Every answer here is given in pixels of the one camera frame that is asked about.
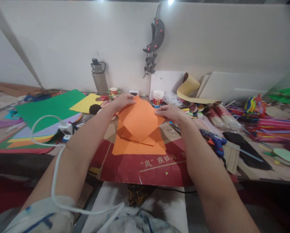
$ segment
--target blue glue gun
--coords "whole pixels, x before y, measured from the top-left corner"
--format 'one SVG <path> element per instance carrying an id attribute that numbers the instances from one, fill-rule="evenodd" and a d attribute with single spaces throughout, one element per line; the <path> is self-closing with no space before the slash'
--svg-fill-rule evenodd
<path id="1" fill-rule="evenodd" d="M 215 147 L 215 150 L 214 150 L 215 154 L 219 158 L 223 158 L 223 156 L 224 156 L 223 145 L 225 145 L 227 143 L 227 140 L 224 138 L 220 138 L 217 135 L 215 135 L 207 130 L 204 130 L 204 129 L 200 129 L 200 132 L 204 138 L 208 138 L 209 140 L 211 140 L 213 142 L 214 147 Z"/>

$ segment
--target purple paper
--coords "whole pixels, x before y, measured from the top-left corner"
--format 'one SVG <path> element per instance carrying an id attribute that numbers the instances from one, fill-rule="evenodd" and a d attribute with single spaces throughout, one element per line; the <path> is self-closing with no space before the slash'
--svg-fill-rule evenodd
<path id="1" fill-rule="evenodd" d="M 64 119 L 63 121 L 65 121 L 67 123 L 68 123 L 68 121 L 75 122 L 81 114 L 82 113 L 77 113 L 76 115 L 71 116 L 67 119 Z M 60 122 L 57 122 L 54 125 L 51 125 L 43 130 L 40 130 L 39 132 L 34 133 L 34 137 L 48 136 L 48 135 L 56 134 L 59 125 L 60 125 Z M 21 131 L 19 131 L 12 139 L 28 138 L 28 137 L 30 137 L 30 134 L 31 134 L 31 129 L 28 126 L 26 126 Z"/>
<path id="2" fill-rule="evenodd" d="M 24 122 L 22 118 L 18 119 L 18 120 L 11 120 L 11 121 L 1 121 L 0 120 L 0 128 L 6 128 L 6 127 L 10 127 L 12 125 L 17 125 L 19 123 Z"/>

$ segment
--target orange construction paper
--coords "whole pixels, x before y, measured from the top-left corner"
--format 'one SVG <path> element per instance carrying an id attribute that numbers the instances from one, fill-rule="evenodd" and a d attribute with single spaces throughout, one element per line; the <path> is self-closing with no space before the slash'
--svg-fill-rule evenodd
<path id="1" fill-rule="evenodd" d="M 118 117 L 137 141 L 141 142 L 164 122 L 164 118 L 155 115 L 155 109 L 150 103 L 138 95 L 133 100 L 136 103 L 121 110 Z"/>
<path id="2" fill-rule="evenodd" d="M 125 139 L 131 140 L 131 141 L 136 141 L 139 142 L 137 140 L 136 137 L 134 137 L 127 129 L 126 127 L 123 125 L 122 121 L 119 119 L 118 121 L 120 121 L 120 126 L 122 126 L 121 128 L 119 128 L 119 123 L 118 123 L 118 128 L 117 128 L 117 134 Z M 139 143 L 142 144 L 147 144 L 147 145 L 151 145 L 154 146 L 156 144 L 155 140 L 153 138 L 150 137 L 150 135 L 145 138 L 143 141 L 140 141 Z"/>
<path id="3" fill-rule="evenodd" d="M 118 130 L 124 128 L 121 121 L 118 121 Z M 112 150 L 114 155 L 121 154 L 166 154 L 166 147 L 164 145 L 161 133 L 157 127 L 151 134 L 150 137 L 156 142 L 155 145 L 150 146 L 142 144 L 136 141 L 126 140 L 121 138 L 118 134 L 116 136 L 116 141 Z"/>
<path id="4" fill-rule="evenodd" d="M 37 142 L 44 143 L 49 141 L 50 139 L 41 139 L 37 140 Z M 15 148 L 15 147 L 21 147 L 21 146 L 29 146 L 35 144 L 33 141 L 18 141 L 11 143 L 7 148 Z"/>

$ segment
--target stainless steel bottle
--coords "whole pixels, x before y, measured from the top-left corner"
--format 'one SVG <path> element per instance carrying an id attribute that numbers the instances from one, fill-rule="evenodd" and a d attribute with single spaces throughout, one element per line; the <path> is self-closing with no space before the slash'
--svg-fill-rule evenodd
<path id="1" fill-rule="evenodd" d="M 97 94 L 99 95 L 108 95 L 108 87 L 105 77 L 105 69 L 106 69 L 106 63 L 103 61 L 98 61 L 97 58 L 92 59 L 91 63 L 92 67 L 92 76 L 94 79 L 94 83 L 97 89 Z"/>

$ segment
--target cord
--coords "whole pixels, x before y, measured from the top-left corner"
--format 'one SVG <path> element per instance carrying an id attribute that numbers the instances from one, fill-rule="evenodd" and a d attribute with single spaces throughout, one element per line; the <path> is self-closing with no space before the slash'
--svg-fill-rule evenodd
<path id="1" fill-rule="evenodd" d="M 38 144 L 38 145 L 41 145 L 41 146 L 48 146 L 48 147 L 59 147 L 61 146 L 62 149 L 60 150 L 60 152 L 58 153 L 57 155 L 57 160 L 55 162 L 55 167 L 54 167 L 54 174 L 53 174 L 53 180 L 52 180 L 52 187 L 51 187 L 51 199 L 53 201 L 53 203 L 63 209 L 63 210 L 67 210 L 67 211 L 70 211 L 70 212 L 75 212 L 75 213 L 81 213 L 81 214 L 85 214 L 85 215 L 97 215 L 97 214 L 102 214 L 102 213 L 105 213 L 105 212 L 108 212 L 110 210 L 114 210 L 116 209 L 113 214 L 108 218 L 108 220 L 104 223 L 104 225 L 99 229 L 98 232 L 102 232 L 104 231 L 105 229 L 107 229 L 107 227 L 109 227 L 109 225 L 113 222 L 113 220 L 118 216 L 118 214 L 121 212 L 121 210 L 123 209 L 124 207 L 124 202 L 116 205 L 116 206 L 113 206 L 111 208 L 108 208 L 108 209 L 105 209 L 105 210 L 101 210 L 101 211 L 96 211 L 96 212 L 92 212 L 92 211 L 87 211 L 87 210 L 83 210 L 83 209 L 79 209 L 79 208 L 74 208 L 74 207 L 70 207 L 70 206 L 66 206 L 66 205 L 62 205 L 60 203 L 57 202 L 56 200 L 56 197 L 55 197 L 55 187 L 56 187 L 56 180 L 57 180 L 57 172 L 58 172 L 58 166 L 59 166 L 59 163 L 60 163 L 60 159 L 61 159 L 61 156 L 62 156 L 62 153 L 64 151 L 64 149 L 66 148 L 66 145 L 65 144 L 57 144 L 57 145 L 50 145 L 50 144 L 44 144 L 44 143 L 40 143 L 40 142 L 37 142 L 34 140 L 33 138 L 33 133 L 34 133 L 34 130 L 35 130 L 35 127 L 36 125 L 39 123 L 39 121 L 41 121 L 43 118 L 46 118 L 46 117 L 55 117 L 57 119 L 59 119 L 60 123 L 62 125 L 65 125 L 66 122 L 62 121 L 59 117 L 57 116 L 54 116 L 54 115 L 47 115 L 47 116 L 43 116 L 41 117 L 40 119 L 38 119 L 35 124 L 32 126 L 31 128 L 31 135 L 30 135 L 30 138 L 31 140 Z"/>
<path id="2" fill-rule="evenodd" d="M 176 191 L 176 192 L 179 192 L 179 193 L 184 193 L 184 194 L 192 194 L 192 193 L 196 193 L 197 191 L 188 191 L 188 192 L 185 192 L 185 191 L 180 191 L 180 190 L 176 190 L 176 189 L 168 189 L 168 188 L 159 188 L 159 187 L 156 187 L 157 189 L 161 189 L 161 190 L 166 190 L 166 191 Z"/>

